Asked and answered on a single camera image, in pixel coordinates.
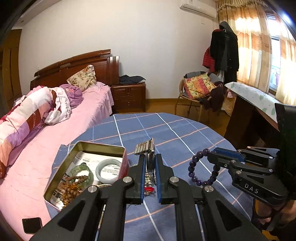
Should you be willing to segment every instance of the pillow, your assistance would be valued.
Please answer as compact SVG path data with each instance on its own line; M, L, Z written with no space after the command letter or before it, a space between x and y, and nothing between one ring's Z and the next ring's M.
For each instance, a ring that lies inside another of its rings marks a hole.
M67 79L68 84L77 86L81 91L85 91L88 87L96 84L96 73L93 65L88 65L81 71L72 75Z
M207 96L216 86L210 81L207 73L189 79L183 79L184 89L190 99Z

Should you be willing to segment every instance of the purple bead bracelet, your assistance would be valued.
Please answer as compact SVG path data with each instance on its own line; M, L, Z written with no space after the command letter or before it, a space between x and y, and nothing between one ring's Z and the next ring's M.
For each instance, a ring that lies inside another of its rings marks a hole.
M214 165L212 175L207 181L201 181L195 176L194 168L196 166L196 163L203 158L204 156L208 156L210 153L209 149L203 149L203 151L198 151L196 155L192 157L192 161L189 162L188 176L191 177L191 180L196 183L197 186L206 186L206 185L212 185L214 181L217 180L217 176L219 175L220 167L217 165Z

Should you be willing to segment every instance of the wooden nightstand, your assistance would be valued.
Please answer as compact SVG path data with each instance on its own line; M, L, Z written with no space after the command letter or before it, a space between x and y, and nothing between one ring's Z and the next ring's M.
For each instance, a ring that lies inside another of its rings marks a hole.
M145 112L146 85L112 85L111 93L114 100L114 112Z

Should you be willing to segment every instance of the bracelet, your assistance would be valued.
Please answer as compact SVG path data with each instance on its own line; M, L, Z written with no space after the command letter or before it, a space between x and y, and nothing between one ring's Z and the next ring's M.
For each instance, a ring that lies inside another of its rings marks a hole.
M89 169L89 167L84 162L78 166L75 166L70 171L72 176L77 176L78 173L80 173L81 171L84 171L84 170L87 170L89 172L89 175L84 182L81 182L78 185L81 189L87 188L88 186L90 186L94 182L94 175L93 175L92 171Z
M194 155L192 157L192 161L189 162L189 167L188 167L189 174L188 174L188 176L191 177L191 180L193 182L195 182L197 186L203 186L204 187L206 185L212 185L214 183L214 181L217 180L217 176L219 175L219 171L220 171L221 168L219 166L217 166L217 165L214 165L212 175L210 176L210 178L207 181L198 180L197 176L195 176L194 167L196 166L196 163L201 158L203 158L204 156L208 156L209 153L210 153L210 150L207 149L207 148L203 149L203 151L198 151L196 153L196 155Z
M113 179L104 179L101 177L100 174L101 174L102 169L109 164L115 164L119 167L121 166L121 162L116 159L106 159L106 160L101 161L96 167L96 177L103 184L113 184L118 179L118 176Z

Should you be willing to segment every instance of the hand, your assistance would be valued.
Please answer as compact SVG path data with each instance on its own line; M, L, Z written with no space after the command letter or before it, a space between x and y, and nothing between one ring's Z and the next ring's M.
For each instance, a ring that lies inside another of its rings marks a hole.
M267 206L266 204L256 201L258 204L257 214L259 216L268 216L271 214L272 208ZM282 206L275 207L275 210L279 210ZM294 220L296 218L296 201L290 200L287 205L281 210L282 216L279 220L279 224L287 224L288 222ZM261 224L265 224L270 222L271 218L259 219Z

